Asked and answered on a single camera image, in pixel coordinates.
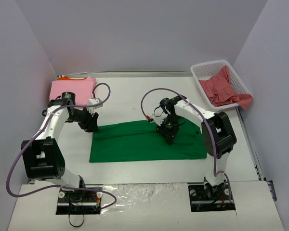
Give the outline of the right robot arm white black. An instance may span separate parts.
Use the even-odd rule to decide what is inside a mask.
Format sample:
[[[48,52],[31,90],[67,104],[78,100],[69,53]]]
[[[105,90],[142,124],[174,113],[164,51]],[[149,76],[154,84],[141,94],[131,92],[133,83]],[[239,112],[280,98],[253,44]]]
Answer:
[[[180,96],[164,98],[159,106],[166,116],[163,119],[153,117],[153,120],[157,124],[157,131],[168,145],[173,143],[179,131],[181,118],[200,128],[208,155],[208,170],[203,182],[204,193],[210,199],[216,198],[225,187],[227,159],[237,142],[228,115],[225,112],[207,111]]]

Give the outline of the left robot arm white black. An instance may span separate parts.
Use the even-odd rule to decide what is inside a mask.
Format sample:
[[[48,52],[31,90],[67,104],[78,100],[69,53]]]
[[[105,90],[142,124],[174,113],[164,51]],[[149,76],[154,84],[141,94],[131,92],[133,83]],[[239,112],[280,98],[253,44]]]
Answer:
[[[66,168],[65,159],[58,145],[58,138],[65,123],[76,122],[85,132],[98,132],[98,113],[101,107],[97,98],[88,99],[85,107],[75,104],[76,96],[72,92],[63,92],[50,100],[45,119],[33,141],[23,141],[23,162],[29,179],[51,182],[70,190],[70,196],[76,201],[87,197],[87,188],[81,176]]]

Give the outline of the green t shirt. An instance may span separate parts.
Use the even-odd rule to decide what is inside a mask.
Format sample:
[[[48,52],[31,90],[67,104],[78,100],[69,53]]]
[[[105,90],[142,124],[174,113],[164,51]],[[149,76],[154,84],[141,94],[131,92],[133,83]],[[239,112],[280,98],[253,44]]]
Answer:
[[[200,128],[186,120],[173,143],[145,120],[105,125],[92,136],[89,162],[198,160],[207,157]]]

